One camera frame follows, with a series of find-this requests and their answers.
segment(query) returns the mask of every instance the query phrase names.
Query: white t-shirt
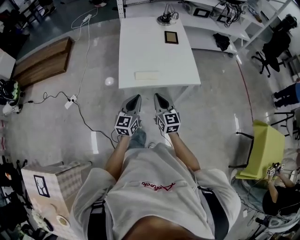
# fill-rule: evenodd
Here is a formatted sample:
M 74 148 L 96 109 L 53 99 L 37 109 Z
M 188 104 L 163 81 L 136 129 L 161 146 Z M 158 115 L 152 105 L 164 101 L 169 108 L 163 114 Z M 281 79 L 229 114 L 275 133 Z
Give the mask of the white t-shirt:
M 87 239 L 90 207 L 104 195 L 112 216 L 114 240 L 121 240 L 145 216 L 164 218 L 196 236 L 214 239 L 211 212 L 197 186 L 214 191 L 227 215 L 229 229 L 240 212 L 240 199 L 222 171 L 201 169 L 191 173 L 175 156 L 174 149 L 162 143 L 153 149 L 127 151 L 122 170 L 118 182 L 103 169 L 91 170 L 75 199 L 70 219 L 71 227 L 82 239 Z

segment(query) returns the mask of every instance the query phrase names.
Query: jeans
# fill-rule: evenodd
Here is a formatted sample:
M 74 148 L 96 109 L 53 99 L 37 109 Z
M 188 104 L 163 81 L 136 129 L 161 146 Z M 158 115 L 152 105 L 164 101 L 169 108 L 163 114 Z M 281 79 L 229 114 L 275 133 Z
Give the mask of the jeans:
M 296 95 L 296 84 L 292 84 L 279 92 L 275 92 L 274 97 L 276 99 L 285 97 L 274 103 L 276 107 L 299 103 L 299 100 Z
M 137 131 L 132 135 L 127 150 L 132 148 L 145 148 L 146 133 L 138 128 Z

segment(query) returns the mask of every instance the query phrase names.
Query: wall outlet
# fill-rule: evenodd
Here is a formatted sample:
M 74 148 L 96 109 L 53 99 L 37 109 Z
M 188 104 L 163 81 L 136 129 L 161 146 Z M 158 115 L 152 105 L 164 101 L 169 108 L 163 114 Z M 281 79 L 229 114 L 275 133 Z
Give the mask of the wall outlet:
M 72 100 L 74 100 L 74 102 L 77 100 L 77 97 L 75 96 L 75 95 L 73 95 L 71 98 L 70 98 L 70 101 L 67 101 L 67 103 L 65 104 L 65 108 L 66 109 L 69 109 L 69 107 L 73 104 L 73 101 Z

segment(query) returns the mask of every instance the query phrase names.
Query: table leg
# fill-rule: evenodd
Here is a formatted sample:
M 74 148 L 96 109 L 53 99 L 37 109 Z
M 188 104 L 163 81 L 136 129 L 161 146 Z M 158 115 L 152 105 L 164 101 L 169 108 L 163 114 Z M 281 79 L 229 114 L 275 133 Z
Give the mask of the table leg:
M 190 92 L 191 92 L 191 90 L 193 89 L 193 85 L 190 85 L 190 86 L 187 86 L 187 87 L 182 87 L 181 88 L 181 90 L 179 91 L 179 94 L 178 94 L 178 96 L 175 98 L 175 100 L 174 100 L 174 104 L 175 104 L 175 106 L 177 105 L 177 104 L 179 104 L 179 102 L 186 96 L 186 95 L 188 95 Z

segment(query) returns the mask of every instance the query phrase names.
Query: white table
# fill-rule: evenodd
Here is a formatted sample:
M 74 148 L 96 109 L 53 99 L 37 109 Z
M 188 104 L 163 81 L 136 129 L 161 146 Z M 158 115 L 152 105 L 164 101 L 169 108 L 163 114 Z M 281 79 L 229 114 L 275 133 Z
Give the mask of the white table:
M 177 32 L 179 44 L 166 44 L 165 31 Z M 156 72 L 156 80 L 136 80 L 136 72 Z M 200 85 L 195 59 L 180 19 L 163 27 L 156 17 L 121 20 L 119 89 L 184 87 L 174 103 Z

